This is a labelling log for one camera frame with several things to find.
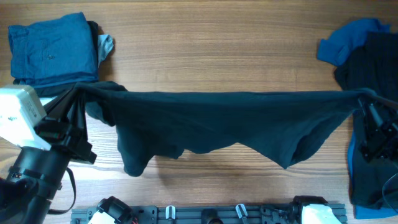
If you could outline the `dark green t-shirt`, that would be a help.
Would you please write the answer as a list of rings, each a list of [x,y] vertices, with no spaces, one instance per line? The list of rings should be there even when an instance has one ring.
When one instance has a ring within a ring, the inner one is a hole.
[[[205,154],[239,143],[283,168],[314,155],[372,96],[346,91],[132,92],[115,82],[77,83],[86,112],[116,128],[126,174],[138,177],[154,156]]]

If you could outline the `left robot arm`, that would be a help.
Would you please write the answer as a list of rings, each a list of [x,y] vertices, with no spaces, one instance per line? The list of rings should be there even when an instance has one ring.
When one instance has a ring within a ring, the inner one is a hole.
[[[61,215],[50,204],[64,174],[75,183],[70,161],[93,164],[88,142],[85,93],[76,88],[42,104],[29,85],[1,88],[1,137],[20,148],[1,180],[1,223],[42,223]]]

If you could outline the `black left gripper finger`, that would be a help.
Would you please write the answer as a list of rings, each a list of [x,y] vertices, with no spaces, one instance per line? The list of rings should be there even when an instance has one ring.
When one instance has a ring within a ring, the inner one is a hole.
[[[85,94],[80,93],[75,102],[74,125],[80,130],[81,137],[87,141],[88,134],[86,126],[85,104]]]
[[[81,90],[72,88],[45,106],[46,120],[81,120]]]

